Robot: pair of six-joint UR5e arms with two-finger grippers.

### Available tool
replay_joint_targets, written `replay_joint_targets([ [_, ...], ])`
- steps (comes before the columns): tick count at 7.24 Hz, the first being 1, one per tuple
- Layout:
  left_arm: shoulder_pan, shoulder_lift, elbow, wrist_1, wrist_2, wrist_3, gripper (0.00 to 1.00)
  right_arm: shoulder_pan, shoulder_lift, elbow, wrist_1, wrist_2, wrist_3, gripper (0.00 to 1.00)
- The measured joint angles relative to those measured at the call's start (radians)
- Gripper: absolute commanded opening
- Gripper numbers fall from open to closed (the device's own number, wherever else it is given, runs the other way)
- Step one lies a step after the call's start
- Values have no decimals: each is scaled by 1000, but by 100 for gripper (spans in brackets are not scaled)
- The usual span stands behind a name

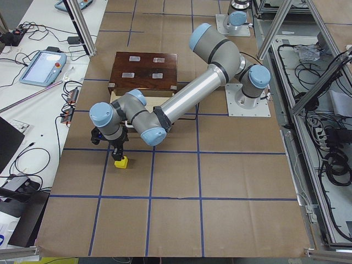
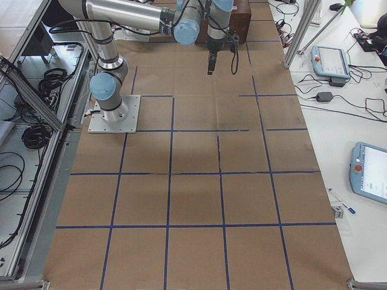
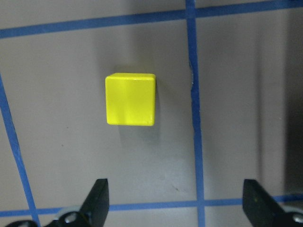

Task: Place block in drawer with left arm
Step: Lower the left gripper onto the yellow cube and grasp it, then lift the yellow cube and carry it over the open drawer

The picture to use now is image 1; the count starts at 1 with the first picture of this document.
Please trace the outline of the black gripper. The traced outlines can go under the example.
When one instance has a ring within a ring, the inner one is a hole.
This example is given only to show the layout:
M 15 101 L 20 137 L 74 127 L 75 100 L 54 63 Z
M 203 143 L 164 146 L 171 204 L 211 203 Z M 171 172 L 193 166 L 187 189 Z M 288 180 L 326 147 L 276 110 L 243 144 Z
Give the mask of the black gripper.
M 124 143 L 129 141 L 128 130 L 122 129 L 121 134 L 115 139 L 108 139 L 107 141 L 114 147 L 111 155 L 115 161 L 121 161 L 124 159 L 123 146 Z

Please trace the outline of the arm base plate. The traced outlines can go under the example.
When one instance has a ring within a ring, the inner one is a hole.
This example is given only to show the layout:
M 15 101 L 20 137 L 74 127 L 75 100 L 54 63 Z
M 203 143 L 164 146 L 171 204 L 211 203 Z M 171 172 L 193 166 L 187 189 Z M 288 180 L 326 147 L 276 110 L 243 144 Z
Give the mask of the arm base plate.
M 271 116 L 264 90 L 258 98 L 249 98 L 243 94 L 242 84 L 226 84 L 225 95 L 230 117 L 269 118 Z
M 216 28 L 219 33 L 225 36 L 250 37 L 250 29 L 247 21 L 244 24 L 234 26 L 230 23 L 227 14 L 216 14 Z

